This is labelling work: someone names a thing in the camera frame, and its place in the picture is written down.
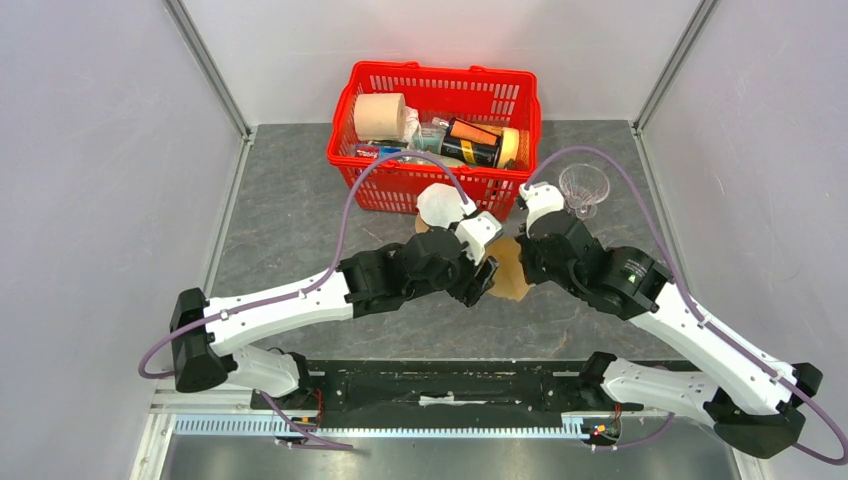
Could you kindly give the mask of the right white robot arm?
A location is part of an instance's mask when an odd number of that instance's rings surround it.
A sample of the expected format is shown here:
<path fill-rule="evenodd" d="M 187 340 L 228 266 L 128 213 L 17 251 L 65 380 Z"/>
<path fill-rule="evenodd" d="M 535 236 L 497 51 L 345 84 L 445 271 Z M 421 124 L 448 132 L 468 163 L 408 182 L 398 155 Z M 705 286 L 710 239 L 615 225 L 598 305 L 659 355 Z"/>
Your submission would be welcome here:
<path fill-rule="evenodd" d="M 638 248 L 602 246 L 564 210 L 521 225 L 517 242 L 529 283 L 555 283 L 596 311 L 659 338 L 696 368 L 673 372 L 595 352 L 577 382 L 585 406 L 601 409 L 614 401 L 667 410 L 762 459 L 798 442 L 806 423 L 803 401 L 780 382 L 813 396 L 823 378 L 819 369 L 780 361 L 710 315 L 698 320 L 698 304 L 686 304 L 668 268 Z"/>

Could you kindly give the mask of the clear glass dripper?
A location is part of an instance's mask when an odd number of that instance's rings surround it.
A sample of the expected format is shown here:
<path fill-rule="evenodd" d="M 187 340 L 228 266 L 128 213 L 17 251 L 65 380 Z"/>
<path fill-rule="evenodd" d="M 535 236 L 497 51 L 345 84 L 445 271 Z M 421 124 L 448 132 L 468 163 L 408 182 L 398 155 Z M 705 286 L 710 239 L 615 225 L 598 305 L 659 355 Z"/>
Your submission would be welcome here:
<path fill-rule="evenodd" d="M 594 217 L 598 205 L 610 192 L 604 171 L 586 163 L 567 166 L 559 176 L 559 187 L 566 206 L 580 220 Z"/>

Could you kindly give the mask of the white paper coffee filter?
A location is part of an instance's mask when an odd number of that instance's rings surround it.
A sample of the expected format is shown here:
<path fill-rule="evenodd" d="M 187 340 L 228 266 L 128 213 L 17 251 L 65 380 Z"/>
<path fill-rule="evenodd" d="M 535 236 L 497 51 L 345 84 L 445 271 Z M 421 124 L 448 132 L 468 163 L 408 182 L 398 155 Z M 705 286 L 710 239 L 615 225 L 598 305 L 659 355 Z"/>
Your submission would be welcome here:
<path fill-rule="evenodd" d="M 417 218 L 421 225 L 454 229 L 469 217 L 459 191 L 452 185 L 433 183 L 417 198 Z"/>

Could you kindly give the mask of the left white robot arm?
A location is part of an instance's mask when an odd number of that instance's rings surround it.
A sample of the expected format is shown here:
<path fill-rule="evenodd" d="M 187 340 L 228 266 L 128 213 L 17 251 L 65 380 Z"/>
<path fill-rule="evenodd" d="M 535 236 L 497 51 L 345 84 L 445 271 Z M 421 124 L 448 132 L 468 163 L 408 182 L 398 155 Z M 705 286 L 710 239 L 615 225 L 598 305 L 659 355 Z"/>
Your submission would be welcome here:
<path fill-rule="evenodd" d="M 362 251 L 328 277 L 240 297 L 181 292 L 170 323 L 175 386 L 196 393 L 225 383 L 263 391 L 290 408 L 307 405 L 314 383 L 303 356 L 272 353 L 254 342 L 304 326 L 393 312 L 405 303 L 445 292 L 467 307 L 492 286 L 498 268 L 486 248 L 499 237 L 434 227 L 405 243 Z"/>

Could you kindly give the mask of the brown paper coffee filter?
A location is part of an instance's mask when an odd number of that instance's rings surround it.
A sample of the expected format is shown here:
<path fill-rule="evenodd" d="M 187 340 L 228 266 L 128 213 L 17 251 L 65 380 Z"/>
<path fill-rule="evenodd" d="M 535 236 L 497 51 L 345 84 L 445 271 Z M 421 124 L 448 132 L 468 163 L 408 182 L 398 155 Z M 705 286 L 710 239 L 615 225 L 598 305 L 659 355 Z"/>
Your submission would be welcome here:
<path fill-rule="evenodd" d="M 515 302 L 523 300 L 531 285 L 525 279 L 520 261 L 520 244 L 512 237 L 501 237 L 487 248 L 486 253 L 498 263 L 488 294 Z"/>

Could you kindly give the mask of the round wooden dripper holder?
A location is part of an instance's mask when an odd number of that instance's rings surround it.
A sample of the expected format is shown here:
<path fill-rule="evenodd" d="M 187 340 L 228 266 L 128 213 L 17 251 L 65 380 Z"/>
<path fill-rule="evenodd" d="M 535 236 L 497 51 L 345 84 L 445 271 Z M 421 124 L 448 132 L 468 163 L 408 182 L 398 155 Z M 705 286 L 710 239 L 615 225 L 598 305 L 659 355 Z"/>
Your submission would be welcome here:
<path fill-rule="evenodd" d="M 431 230 L 431 226 L 423 220 L 420 214 L 417 214 L 414 221 L 414 229 L 416 233 L 426 233 Z"/>

